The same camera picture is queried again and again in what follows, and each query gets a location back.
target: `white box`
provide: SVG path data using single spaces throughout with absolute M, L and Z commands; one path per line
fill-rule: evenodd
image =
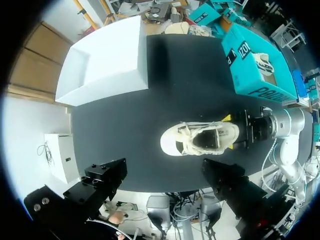
M 55 101 L 79 106 L 148 89 L 147 37 L 140 16 L 104 26 L 70 48 Z
M 52 156 L 48 161 L 52 175 L 66 184 L 79 178 L 72 134 L 45 134 L 44 141 Z

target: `open white box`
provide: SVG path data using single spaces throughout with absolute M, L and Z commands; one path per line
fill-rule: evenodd
M 148 89 L 147 37 L 140 16 L 102 27 L 70 48 L 55 101 L 79 106 Z

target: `white cabinet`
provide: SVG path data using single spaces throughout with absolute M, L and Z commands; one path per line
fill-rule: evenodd
M 45 134 L 44 140 L 51 154 L 48 164 L 52 175 L 66 184 L 78 178 L 73 135 Z

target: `sneaker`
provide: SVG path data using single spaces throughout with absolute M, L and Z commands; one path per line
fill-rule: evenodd
M 275 69 L 269 62 L 269 55 L 266 53 L 253 53 L 255 63 L 260 71 L 265 76 L 271 76 Z
M 238 136 L 239 128 L 231 122 L 183 122 L 166 130 L 160 145 L 170 156 L 221 155 Z

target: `black table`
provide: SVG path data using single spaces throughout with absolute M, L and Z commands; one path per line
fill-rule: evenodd
M 247 175 L 260 171 L 273 140 L 221 156 L 166 155 L 160 137 L 183 122 L 221 120 L 228 112 L 279 104 L 235 94 L 221 40 L 190 35 L 147 38 L 149 89 L 90 102 L 72 110 L 75 156 L 83 174 L 91 164 L 127 159 L 128 174 L 120 189 L 180 192 L 208 187 L 201 174 L 204 157 L 239 164 Z M 300 134 L 299 161 L 311 151 L 311 115 Z

